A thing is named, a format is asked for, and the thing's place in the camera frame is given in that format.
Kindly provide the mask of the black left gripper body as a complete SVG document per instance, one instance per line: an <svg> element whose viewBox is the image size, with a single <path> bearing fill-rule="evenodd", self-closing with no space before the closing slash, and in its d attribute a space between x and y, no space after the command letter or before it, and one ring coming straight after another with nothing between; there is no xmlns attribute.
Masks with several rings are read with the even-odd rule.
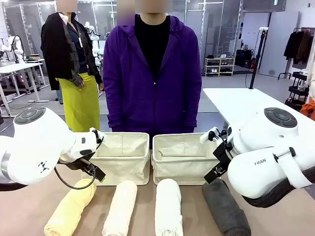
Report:
<svg viewBox="0 0 315 236"><path fill-rule="evenodd" d="M76 159L73 162L59 159L58 164L66 165L71 170L82 170L87 166L87 161L84 158Z"/></svg>

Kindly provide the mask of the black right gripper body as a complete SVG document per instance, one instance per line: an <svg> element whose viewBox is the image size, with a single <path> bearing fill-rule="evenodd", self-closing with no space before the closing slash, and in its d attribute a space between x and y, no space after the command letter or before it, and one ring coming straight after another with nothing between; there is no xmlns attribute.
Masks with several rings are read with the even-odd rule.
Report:
<svg viewBox="0 0 315 236"><path fill-rule="evenodd" d="M232 142L223 142L221 143L213 152L213 155L217 158L219 161L218 163L226 163L226 170L228 168L228 165L230 164L232 158L233 158L233 145Z"/></svg>

